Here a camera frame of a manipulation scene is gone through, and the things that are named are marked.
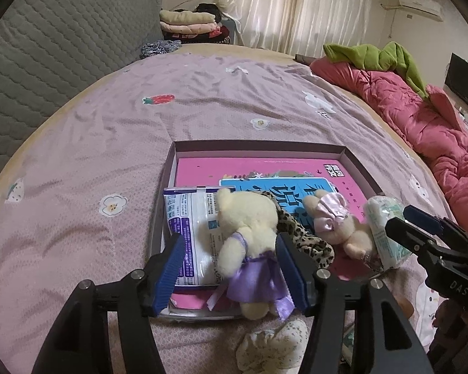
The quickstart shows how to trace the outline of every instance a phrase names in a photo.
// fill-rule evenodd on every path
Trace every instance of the green and white package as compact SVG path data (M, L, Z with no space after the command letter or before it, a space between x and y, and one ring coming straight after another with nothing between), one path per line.
M404 246L387 237L385 225L394 217L404 220L404 206L395 198L377 195L364 205L364 213L373 233L383 270L398 268L411 255Z

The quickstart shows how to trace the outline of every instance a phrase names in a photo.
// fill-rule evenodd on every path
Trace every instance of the screw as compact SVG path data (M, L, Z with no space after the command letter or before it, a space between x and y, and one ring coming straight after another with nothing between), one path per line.
M134 280L140 280L144 276L145 273L141 269L134 270L130 273L130 277L132 277Z
M322 278L323 280L327 280L329 277L331 277L331 273L329 270L320 269L317 270L317 277Z
M383 281L378 280L377 278L373 278L371 281L371 287L379 290L381 287L383 287Z
M78 288L81 289L81 290L86 290L87 288L89 288L92 284L92 281L91 280L81 280L79 283L78 283Z

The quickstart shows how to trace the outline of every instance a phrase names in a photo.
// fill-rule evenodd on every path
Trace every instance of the blue book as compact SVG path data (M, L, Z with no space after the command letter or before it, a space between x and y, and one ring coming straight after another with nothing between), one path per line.
M303 207L303 197L313 195L315 190L336 191L323 177L267 177L225 178L221 186L234 187L236 191L269 191L278 204L293 215L309 232L314 232L314 222Z

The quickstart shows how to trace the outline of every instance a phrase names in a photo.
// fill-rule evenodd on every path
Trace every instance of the leopard print fabric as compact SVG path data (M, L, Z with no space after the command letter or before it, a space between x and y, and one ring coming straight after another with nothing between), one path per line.
M271 192L260 191L259 193L269 197L275 204L278 219L277 232L287 232L300 252L308 254L319 268L328 268L334 260L334 250L331 245L307 232L293 215L280 207L276 197Z

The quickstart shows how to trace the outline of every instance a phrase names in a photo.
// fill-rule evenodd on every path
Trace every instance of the pink bow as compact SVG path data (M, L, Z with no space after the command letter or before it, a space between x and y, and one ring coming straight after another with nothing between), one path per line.
M317 214L323 215L314 219L316 232L335 230L349 214L347 200L339 192L330 192L323 196L315 210Z

